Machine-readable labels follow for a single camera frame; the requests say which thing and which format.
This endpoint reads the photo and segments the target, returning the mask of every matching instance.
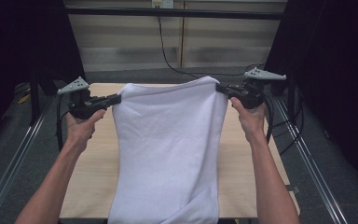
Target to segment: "person's left hand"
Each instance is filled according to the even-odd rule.
[[[82,153],[95,132],[95,123],[103,118],[104,113],[105,110],[98,110],[89,119],[76,119],[68,113],[66,115],[68,137],[65,144],[71,144],[79,154]]]

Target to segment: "forearm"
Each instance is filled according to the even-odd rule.
[[[258,134],[250,143],[260,223],[299,223],[296,207],[272,158],[266,137]]]
[[[65,192],[79,157],[75,150],[69,150],[70,147],[73,146],[65,144],[42,185],[22,209],[16,223],[58,222]]]

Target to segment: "white cloth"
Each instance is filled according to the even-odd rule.
[[[108,218],[216,223],[217,154],[227,97],[204,77],[170,87],[127,84],[114,105],[120,170]]]

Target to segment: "hand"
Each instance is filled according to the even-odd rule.
[[[262,104],[255,109],[247,110],[243,108],[241,101],[231,97],[232,106],[240,114],[240,123],[245,132],[246,139],[251,142],[259,135],[264,135],[264,118],[266,116],[266,105]]]
[[[65,144],[72,144],[79,154],[82,153],[95,132],[95,123],[103,118],[104,113],[103,109],[98,110],[89,119],[76,119],[68,113],[66,115],[68,137]]]

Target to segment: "beige wall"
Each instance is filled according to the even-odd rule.
[[[65,4],[151,7],[151,0],[67,0]],[[283,12],[285,1],[174,1],[174,7]],[[157,18],[93,15],[69,17],[86,71],[166,67],[160,49]],[[173,66],[184,67],[262,63],[267,59],[279,25],[278,21],[201,18],[161,18],[161,21],[168,60]]]

